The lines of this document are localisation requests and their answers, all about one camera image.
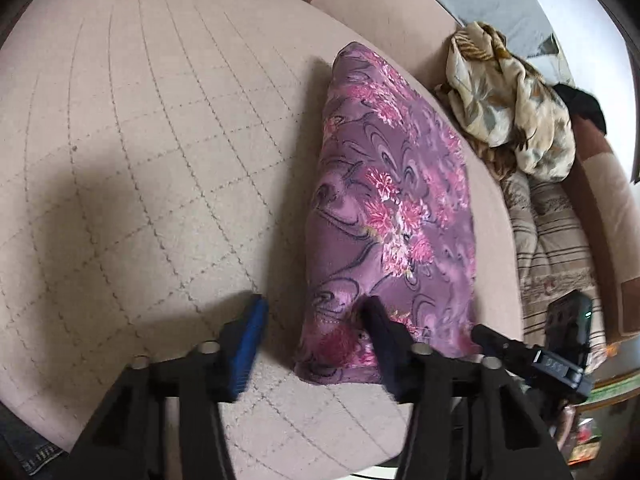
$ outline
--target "beige patterned blanket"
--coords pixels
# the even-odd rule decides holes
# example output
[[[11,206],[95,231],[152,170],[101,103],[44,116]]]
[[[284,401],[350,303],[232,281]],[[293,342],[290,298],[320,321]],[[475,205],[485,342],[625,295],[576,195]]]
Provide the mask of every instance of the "beige patterned blanket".
[[[447,83],[436,88],[497,180],[519,168],[564,179],[575,156],[569,112],[491,25],[469,23],[451,38]]]

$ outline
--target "striped cushion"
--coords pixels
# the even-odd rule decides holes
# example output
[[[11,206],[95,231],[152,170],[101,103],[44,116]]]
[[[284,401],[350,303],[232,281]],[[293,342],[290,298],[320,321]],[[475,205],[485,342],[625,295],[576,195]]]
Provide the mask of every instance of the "striped cushion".
[[[503,181],[518,259],[524,341],[543,345],[546,310],[574,289],[593,300],[589,369],[606,359],[600,293],[591,250],[570,200],[559,184],[538,182],[519,171]]]

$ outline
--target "sofa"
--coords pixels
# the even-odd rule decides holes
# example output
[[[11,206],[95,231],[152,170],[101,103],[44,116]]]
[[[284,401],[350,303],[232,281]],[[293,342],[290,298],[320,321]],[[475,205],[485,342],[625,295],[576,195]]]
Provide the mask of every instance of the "sofa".
[[[69,450],[133,356],[185,354],[256,291],[265,341],[222,406],[238,478],[395,456],[409,406],[291,371],[303,225],[336,53],[370,46],[442,110],[455,28],[434,0],[34,0],[0,50],[0,400]],[[463,149],[476,321],[522,339],[510,217]]]

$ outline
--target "purple floral pillow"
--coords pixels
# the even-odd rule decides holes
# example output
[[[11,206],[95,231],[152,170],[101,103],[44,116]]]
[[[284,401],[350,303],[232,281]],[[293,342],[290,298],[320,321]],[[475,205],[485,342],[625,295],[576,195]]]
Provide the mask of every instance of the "purple floral pillow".
[[[358,310],[366,296],[379,296],[416,341],[447,356],[474,353],[475,238],[458,134],[359,43],[335,59],[322,115],[296,373],[380,382]]]

